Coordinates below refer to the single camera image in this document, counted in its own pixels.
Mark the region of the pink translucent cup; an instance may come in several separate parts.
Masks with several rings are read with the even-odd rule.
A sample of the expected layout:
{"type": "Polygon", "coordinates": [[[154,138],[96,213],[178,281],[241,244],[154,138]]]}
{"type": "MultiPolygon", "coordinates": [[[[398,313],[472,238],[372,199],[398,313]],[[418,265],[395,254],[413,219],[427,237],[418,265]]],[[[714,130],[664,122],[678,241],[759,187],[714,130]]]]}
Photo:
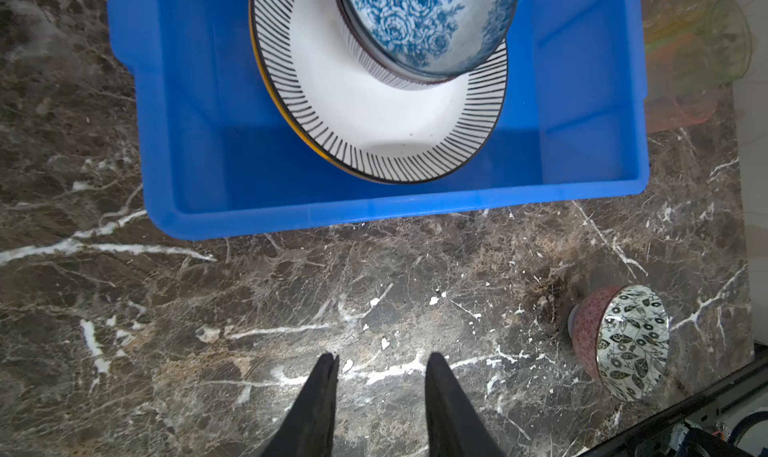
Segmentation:
{"type": "Polygon", "coordinates": [[[711,53],[697,39],[671,43],[646,56],[648,133],[697,125],[712,116],[722,94],[712,64],[711,53]]]}

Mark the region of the black striped rim white plate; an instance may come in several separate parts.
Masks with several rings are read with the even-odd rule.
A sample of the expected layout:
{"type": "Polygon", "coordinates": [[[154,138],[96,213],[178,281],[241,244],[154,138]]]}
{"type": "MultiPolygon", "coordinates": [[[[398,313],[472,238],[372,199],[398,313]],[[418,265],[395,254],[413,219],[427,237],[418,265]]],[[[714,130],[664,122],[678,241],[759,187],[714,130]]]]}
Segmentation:
{"type": "Polygon", "coordinates": [[[419,91],[389,87],[348,51],[334,0],[253,0],[268,75],[287,111],[357,177],[434,181],[467,164],[501,116],[507,43],[476,69],[419,91]]]}

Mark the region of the green translucent cup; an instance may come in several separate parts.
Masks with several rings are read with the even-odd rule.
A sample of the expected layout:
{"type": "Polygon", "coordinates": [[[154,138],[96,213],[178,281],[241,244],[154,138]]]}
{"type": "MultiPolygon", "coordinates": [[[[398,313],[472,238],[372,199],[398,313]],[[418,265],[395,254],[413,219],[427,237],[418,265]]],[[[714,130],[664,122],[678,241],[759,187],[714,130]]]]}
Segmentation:
{"type": "Polygon", "coordinates": [[[674,40],[673,83],[683,93],[727,84],[746,73],[752,53],[744,12],[733,0],[718,0],[674,40]]]}

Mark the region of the dotted yellow rim plate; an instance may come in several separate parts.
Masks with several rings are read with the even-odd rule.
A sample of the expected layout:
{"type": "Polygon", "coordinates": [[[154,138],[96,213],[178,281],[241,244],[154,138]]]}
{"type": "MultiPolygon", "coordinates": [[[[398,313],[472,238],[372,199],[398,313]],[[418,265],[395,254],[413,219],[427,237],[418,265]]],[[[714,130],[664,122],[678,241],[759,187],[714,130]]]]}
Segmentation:
{"type": "Polygon", "coordinates": [[[293,132],[318,156],[323,158],[328,163],[332,164],[336,168],[350,174],[356,176],[356,173],[354,173],[349,168],[345,167],[343,164],[337,162],[334,158],[331,156],[325,154],[316,144],[314,141],[312,141],[300,128],[300,126],[294,121],[291,114],[287,111],[287,108],[285,107],[284,103],[282,102],[279,94],[276,92],[276,89],[274,88],[272,81],[270,80],[270,76],[268,75],[267,68],[265,65],[265,62],[261,55],[261,49],[259,47],[259,42],[256,35],[256,23],[255,23],[255,13],[254,13],[254,4],[253,0],[248,1],[248,14],[249,14],[249,33],[250,33],[250,40],[251,40],[251,47],[253,50],[254,58],[256,61],[256,64],[259,69],[259,74],[262,78],[262,81],[265,85],[265,88],[274,103],[277,110],[280,112],[280,115],[282,116],[283,120],[290,126],[290,128],[293,130],[293,132]]]}

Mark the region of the red leaf pattern bowl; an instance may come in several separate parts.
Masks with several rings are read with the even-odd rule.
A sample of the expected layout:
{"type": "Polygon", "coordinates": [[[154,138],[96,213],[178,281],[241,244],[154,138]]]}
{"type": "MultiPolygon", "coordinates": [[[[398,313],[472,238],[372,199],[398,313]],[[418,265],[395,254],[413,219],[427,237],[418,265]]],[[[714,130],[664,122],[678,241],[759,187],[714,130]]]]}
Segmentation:
{"type": "Polygon", "coordinates": [[[669,356],[669,316],[643,285],[600,289],[571,311],[568,334],[587,373],[613,397],[636,402],[652,393],[669,356]]]}

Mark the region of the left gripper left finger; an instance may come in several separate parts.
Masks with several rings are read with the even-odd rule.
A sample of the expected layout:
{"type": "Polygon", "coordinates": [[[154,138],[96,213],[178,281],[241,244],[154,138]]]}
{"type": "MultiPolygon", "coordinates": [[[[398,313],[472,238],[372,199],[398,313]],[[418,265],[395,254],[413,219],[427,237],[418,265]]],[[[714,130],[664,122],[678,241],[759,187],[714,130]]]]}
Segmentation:
{"type": "Polygon", "coordinates": [[[322,354],[280,428],[260,456],[331,456],[339,358],[322,354]]]}

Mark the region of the purple striped small bowl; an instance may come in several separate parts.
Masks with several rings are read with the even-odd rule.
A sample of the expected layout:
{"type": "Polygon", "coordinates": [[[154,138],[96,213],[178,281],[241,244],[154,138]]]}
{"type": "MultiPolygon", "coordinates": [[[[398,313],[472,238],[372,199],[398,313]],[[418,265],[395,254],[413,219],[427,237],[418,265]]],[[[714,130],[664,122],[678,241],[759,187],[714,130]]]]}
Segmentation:
{"type": "Polygon", "coordinates": [[[334,0],[338,28],[352,57],[377,81],[399,90],[430,89],[457,79],[462,73],[440,77],[406,68],[388,57],[369,37],[360,19],[355,16],[350,0],[334,0]]]}

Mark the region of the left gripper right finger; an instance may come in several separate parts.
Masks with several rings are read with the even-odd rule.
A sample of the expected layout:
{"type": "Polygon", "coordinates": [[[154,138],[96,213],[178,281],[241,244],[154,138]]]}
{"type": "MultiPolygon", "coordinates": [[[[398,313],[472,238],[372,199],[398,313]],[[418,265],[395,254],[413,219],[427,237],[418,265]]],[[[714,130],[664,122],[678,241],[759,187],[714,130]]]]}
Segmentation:
{"type": "Polygon", "coordinates": [[[504,455],[437,352],[426,366],[425,409],[430,456],[504,455]]]}

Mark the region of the blue floral white bowl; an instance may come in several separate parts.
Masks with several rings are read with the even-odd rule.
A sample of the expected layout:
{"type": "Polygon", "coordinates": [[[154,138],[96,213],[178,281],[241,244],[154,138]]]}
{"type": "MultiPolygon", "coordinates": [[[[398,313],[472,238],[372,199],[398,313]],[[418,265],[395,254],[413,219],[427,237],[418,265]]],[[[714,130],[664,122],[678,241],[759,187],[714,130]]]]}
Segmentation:
{"type": "Polygon", "coordinates": [[[452,80],[504,41],[518,0],[336,0],[357,42],[408,80],[452,80]]]}

